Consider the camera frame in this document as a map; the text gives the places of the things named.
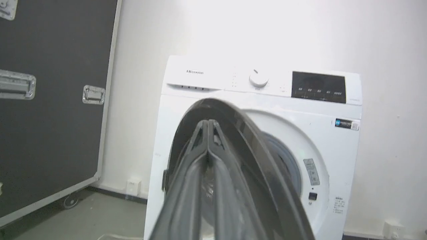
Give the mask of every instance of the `gray floor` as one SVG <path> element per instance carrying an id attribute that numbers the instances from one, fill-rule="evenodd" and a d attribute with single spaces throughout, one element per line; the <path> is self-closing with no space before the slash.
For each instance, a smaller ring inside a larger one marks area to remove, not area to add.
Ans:
<path id="1" fill-rule="evenodd" d="M 4 238 L 97 240 L 106 233 L 143 237 L 146 205 L 86 190 L 82 191 L 82 198 L 69 210 L 50 204 L 27 215 L 7 226 Z"/>

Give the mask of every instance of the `wall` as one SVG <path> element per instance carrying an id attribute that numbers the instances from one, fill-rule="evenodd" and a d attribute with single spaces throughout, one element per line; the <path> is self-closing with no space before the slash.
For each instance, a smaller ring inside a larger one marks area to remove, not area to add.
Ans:
<path id="1" fill-rule="evenodd" d="M 407 238 L 427 229 L 427 1 L 125 0 L 98 186 L 147 197 L 161 82 L 169 55 L 293 62 L 360 73 L 363 126 L 346 233 Z"/>

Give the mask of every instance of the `white knob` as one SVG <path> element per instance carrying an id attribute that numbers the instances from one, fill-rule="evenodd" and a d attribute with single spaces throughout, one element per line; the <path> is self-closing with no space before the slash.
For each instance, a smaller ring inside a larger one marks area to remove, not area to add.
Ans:
<path id="1" fill-rule="evenodd" d="M 255 87 L 262 88 L 263 86 L 267 85 L 268 78 L 266 76 L 263 76 L 263 74 L 259 74 L 258 71 L 254 69 L 251 72 L 251 75 L 249 75 L 249 81 Z"/>

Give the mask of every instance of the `front-loading washing machine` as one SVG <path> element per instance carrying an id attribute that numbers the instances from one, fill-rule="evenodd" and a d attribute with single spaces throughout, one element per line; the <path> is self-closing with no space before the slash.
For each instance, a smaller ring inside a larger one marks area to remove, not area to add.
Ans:
<path id="1" fill-rule="evenodd" d="M 162 209 L 165 170 L 173 157 L 177 127 L 188 108 L 204 98 L 229 102 L 249 116 L 263 132 L 272 156 L 285 165 L 315 238 L 340 240 L 359 142 L 359 75 L 287 66 L 262 71 L 250 64 L 188 56 L 171 56 L 167 63 L 145 238 Z"/>

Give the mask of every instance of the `display screen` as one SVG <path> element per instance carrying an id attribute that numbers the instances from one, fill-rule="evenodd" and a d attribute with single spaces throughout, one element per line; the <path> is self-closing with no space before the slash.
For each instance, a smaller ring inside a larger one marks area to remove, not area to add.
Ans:
<path id="1" fill-rule="evenodd" d="M 291 97 L 345 103 L 345 78 L 335 75 L 292 72 Z"/>

